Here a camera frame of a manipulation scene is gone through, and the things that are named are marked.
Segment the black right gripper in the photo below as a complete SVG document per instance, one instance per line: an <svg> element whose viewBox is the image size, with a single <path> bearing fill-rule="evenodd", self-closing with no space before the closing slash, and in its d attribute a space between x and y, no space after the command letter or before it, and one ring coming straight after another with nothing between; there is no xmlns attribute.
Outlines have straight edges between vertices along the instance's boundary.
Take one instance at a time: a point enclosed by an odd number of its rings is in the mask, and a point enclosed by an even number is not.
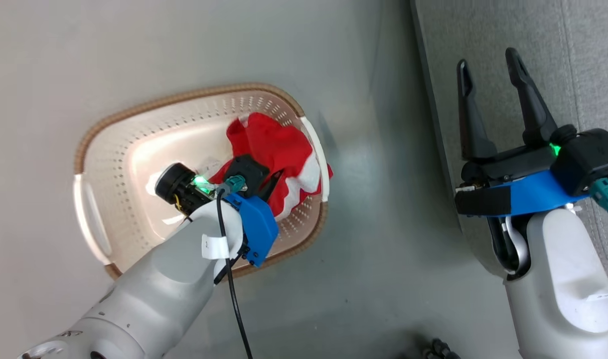
<svg viewBox="0 0 608 359"><path fill-rule="evenodd" d="M557 130L545 100L516 48L505 50L511 84L518 92L524 122L521 146L498 153L489 140L476 102L476 86L465 59L457 64L457 103L461 157L468 161L461 170L462 184L455 190L458 214L465 216L513 216L517 214L512 182L549 170L557 158L547 146Z"/></svg>

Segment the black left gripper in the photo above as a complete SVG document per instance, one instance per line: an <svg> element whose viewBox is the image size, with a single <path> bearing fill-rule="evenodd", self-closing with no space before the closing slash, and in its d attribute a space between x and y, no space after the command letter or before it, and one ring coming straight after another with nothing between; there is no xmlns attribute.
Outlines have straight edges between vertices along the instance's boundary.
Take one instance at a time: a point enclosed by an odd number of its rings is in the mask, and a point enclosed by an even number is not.
<svg viewBox="0 0 608 359"><path fill-rule="evenodd" d="M258 191L265 202L275 190L283 170L267 177ZM175 207L185 217L215 199L216 186L180 162L170 165L154 185L154 193Z"/></svg>

